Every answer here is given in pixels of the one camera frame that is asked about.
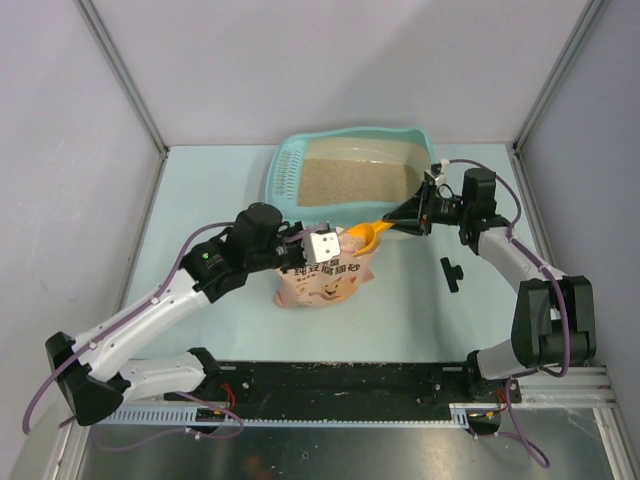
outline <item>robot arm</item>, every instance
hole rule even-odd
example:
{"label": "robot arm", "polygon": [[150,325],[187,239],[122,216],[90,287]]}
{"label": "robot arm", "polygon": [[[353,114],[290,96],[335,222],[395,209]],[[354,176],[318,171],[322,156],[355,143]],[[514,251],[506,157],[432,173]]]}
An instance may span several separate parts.
{"label": "robot arm", "polygon": [[130,359],[184,317],[242,287],[250,273],[298,268],[340,254],[335,231],[302,229],[283,222],[276,208],[253,204],[220,235],[191,248],[166,285],[75,338],[62,332],[49,338],[52,370],[79,354],[57,378],[78,423],[96,423],[138,398],[217,389],[220,367],[204,348],[171,359]]}
{"label": "robot arm", "polygon": [[[433,165],[418,192],[384,220],[412,235],[429,235],[433,224],[458,226],[460,242],[491,263],[516,291],[511,337],[467,357],[467,368],[476,377],[473,381],[504,379],[527,369],[561,364],[566,345],[571,363],[592,358],[596,337],[589,281],[568,277],[549,265],[518,239],[511,222],[496,214],[495,172],[467,170],[458,196],[444,183],[447,167],[446,161]],[[561,310],[568,320],[568,342],[556,315]]]}

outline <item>pink bag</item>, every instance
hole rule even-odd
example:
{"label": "pink bag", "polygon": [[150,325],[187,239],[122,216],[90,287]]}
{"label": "pink bag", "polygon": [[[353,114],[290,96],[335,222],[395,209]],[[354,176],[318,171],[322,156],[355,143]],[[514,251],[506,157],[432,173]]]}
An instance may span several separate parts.
{"label": "pink bag", "polygon": [[282,284],[273,301],[283,308],[298,306],[324,307],[340,303],[365,282],[372,280],[369,264],[377,247],[364,255],[353,254],[362,248],[364,239],[352,237],[343,229],[337,229],[340,256],[324,263],[295,268],[283,273]]}

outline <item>litter box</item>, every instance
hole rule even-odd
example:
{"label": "litter box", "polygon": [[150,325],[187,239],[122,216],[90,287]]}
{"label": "litter box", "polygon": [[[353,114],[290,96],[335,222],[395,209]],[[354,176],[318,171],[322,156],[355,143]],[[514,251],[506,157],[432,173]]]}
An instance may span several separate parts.
{"label": "litter box", "polygon": [[[278,208],[290,222],[301,220],[314,225],[328,221],[334,226],[348,228],[358,223],[375,222],[402,202],[357,201],[299,206],[300,178],[305,159],[309,158],[406,165],[422,179],[423,172],[435,157],[429,135],[420,128],[345,128],[294,135],[280,144],[267,175],[266,202]],[[403,238],[407,235],[390,231],[385,236]]]}

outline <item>plastic tub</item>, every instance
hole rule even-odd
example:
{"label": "plastic tub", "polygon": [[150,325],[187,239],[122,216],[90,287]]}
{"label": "plastic tub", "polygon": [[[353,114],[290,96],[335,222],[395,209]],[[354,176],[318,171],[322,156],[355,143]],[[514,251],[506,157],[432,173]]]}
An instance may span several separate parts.
{"label": "plastic tub", "polygon": [[[299,206],[298,188],[307,158],[404,164],[422,178],[434,154],[431,139],[420,128],[346,128],[294,135],[285,140],[271,161],[265,188],[266,202],[278,208],[285,220],[302,220],[307,224],[328,221],[332,225],[348,228],[379,220],[401,202],[366,201]],[[405,236],[398,232],[385,233],[386,237],[399,238],[398,235]]]}

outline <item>gray floor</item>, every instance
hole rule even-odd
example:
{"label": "gray floor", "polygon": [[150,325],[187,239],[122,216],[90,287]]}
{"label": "gray floor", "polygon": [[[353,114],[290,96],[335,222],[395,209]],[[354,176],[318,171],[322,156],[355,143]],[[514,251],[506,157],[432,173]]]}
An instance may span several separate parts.
{"label": "gray floor", "polygon": [[[591,410],[519,411],[547,454],[543,470],[512,440],[474,442],[463,430],[248,428],[228,441],[176,434],[126,453],[90,441],[82,479],[612,479]],[[502,427],[512,430],[508,421]],[[127,445],[161,427],[93,427],[103,443]]]}

